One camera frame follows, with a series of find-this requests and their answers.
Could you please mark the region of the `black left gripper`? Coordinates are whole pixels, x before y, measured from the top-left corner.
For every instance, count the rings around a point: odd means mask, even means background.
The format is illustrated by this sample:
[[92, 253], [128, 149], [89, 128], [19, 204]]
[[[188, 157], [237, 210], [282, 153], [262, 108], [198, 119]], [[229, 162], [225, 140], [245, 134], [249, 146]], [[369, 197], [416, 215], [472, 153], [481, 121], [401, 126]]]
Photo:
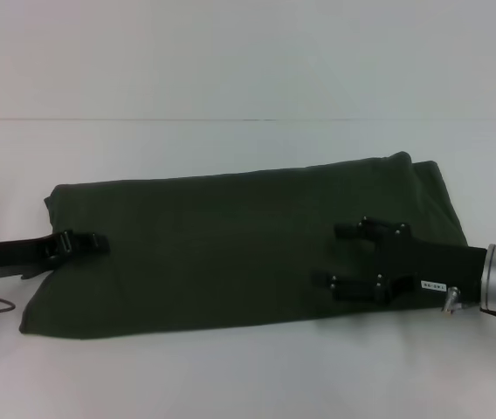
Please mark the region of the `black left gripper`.
[[55, 270], [62, 259], [107, 254], [105, 236], [65, 230], [46, 237], [0, 242], [0, 278], [35, 278]]

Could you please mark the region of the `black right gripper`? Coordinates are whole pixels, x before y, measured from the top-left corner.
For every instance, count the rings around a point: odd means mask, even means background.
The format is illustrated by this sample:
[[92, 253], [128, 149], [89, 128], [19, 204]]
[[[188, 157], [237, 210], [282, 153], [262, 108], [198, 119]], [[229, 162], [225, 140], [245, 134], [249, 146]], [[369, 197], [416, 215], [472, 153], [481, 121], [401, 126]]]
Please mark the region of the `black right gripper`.
[[435, 244], [413, 237], [404, 223], [364, 216], [357, 224], [337, 223], [337, 239], [368, 240], [375, 244], [373, 279], [313, 271], [314, 287], [328, 290], [335, 300], [390, 302], [410, 294], [458, 290], [466, 304], [481, 300], [481, 277], [487, 250], [453, 244]]

